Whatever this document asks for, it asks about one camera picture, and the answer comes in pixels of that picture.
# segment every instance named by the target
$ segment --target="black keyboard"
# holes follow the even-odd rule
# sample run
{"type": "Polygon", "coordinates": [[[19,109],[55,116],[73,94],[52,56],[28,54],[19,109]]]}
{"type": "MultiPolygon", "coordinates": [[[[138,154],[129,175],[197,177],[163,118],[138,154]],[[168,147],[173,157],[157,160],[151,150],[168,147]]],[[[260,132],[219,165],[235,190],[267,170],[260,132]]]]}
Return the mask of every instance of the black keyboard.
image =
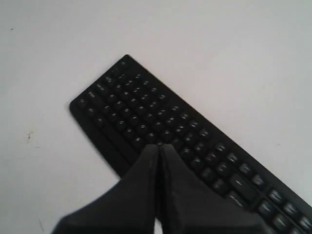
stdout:
{"type": "Polygon", "coordinates": [[[129,55],[74,99],[70,111],[119,176],[146,144],[172,144],[207,186],[258,213],[272,232],[312,232],[304,200],[129,55]]]}

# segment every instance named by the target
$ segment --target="space bar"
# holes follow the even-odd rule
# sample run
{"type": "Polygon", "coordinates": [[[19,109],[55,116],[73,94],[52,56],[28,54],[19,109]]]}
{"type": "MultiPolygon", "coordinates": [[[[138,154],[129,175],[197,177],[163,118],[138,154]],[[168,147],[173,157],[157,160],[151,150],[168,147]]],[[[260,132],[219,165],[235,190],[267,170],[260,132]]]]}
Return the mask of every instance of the space bar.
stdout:
{"type": "Polygon", "coordinates": [[[126,161],[132,165],[137,160],[139,155],[112,126],[106,125],[102,128],[102,132],[111,144],[122,154],[126,161]]]}

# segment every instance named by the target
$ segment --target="white surface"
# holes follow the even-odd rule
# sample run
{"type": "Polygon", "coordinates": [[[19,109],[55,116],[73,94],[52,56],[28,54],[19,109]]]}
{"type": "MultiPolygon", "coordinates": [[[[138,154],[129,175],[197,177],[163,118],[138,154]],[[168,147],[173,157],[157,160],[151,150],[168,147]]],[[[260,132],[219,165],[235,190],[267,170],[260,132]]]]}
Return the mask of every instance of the white surface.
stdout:
{"type": "Polygon", "coordinates": [[[312,204],[311,11],[308,0],[2,0],[0,233],[50,233],[118,181],[68,104],[126,53],[312,204]]]}

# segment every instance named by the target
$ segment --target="white table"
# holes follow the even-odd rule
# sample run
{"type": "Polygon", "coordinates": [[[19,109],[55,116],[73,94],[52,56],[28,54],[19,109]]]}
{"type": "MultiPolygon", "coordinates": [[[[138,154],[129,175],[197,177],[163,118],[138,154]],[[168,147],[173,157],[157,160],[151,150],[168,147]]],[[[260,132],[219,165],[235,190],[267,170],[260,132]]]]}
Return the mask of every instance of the white table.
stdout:
{"type": "Polygon", "coordinates": [[[118,181],[68,105],[126,53],[312,205],[311,11],[308,0],[1,1],[0,233],[48,234],[118,181]]]}

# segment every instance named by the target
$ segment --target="keyboard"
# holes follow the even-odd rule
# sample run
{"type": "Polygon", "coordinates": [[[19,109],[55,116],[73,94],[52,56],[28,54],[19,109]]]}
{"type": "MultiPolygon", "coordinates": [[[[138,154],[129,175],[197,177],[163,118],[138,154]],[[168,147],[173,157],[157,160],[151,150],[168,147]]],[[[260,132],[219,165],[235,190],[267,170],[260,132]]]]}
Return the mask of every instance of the keyboard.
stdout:
{"type": "Polygon", "coordinates": [[[312,233],[304,200],[131,56],[75,98],[70,111],[119,176],[146,144],[172,144],[208,187],[258,213],[273,233],[312,233]]]}

